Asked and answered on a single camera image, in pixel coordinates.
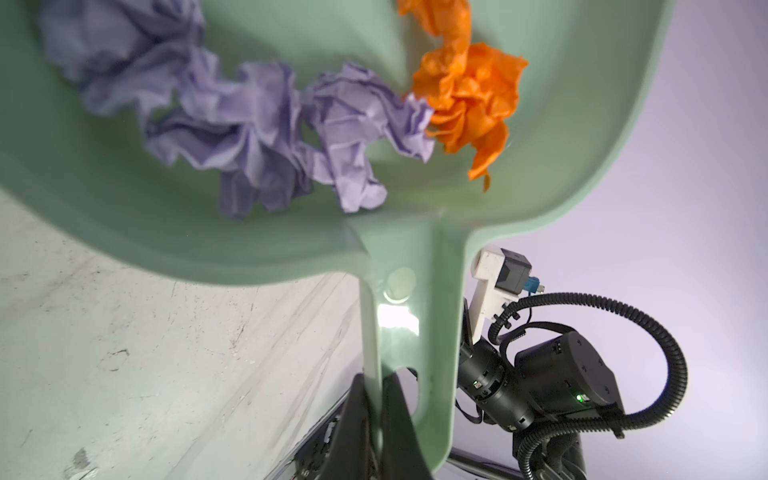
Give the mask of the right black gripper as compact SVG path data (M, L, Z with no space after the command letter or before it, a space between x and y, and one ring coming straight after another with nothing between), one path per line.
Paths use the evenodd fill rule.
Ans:
M533 409L516 389L514 369L497 349L481 337L472 340L467 301L463 304L457 385L475 404L476 413L457 409L472 424L498 425L507 432L529 428Z

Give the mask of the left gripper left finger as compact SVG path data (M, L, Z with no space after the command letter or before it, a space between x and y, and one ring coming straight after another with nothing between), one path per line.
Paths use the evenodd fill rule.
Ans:
M334 429L330 451L319 474L320 480L366 480L370 478L370 415L365 377L357 374L344 401Z

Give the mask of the green dustpan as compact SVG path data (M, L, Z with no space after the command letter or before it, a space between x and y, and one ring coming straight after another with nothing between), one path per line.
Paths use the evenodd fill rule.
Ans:
M463 288L565 214L641 109L669 1L5 1L1 185L185 280L361 282L365 374L451 445Z

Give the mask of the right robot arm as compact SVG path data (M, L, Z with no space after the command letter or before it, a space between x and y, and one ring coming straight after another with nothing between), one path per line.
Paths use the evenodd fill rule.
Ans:
M666 360L659 397L626 413L614 373L576 329L547 321L511 324L522 310L557 305L606 311L650 335ZM505 304L486 335L472 334L464 311L457 385L476 410L464 416L512 435L512 454L525 479L585 478L582 434L610 432L622 439L629 430L669 418L686 393L688 368L678 342L653 317L615 299L575 292L527 296Z

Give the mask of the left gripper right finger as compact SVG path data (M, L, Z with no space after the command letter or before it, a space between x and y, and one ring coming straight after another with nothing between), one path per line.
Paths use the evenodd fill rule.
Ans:
M383 381L382 401L380 478L432 480L432 474L416 437L399 377L395 373Z

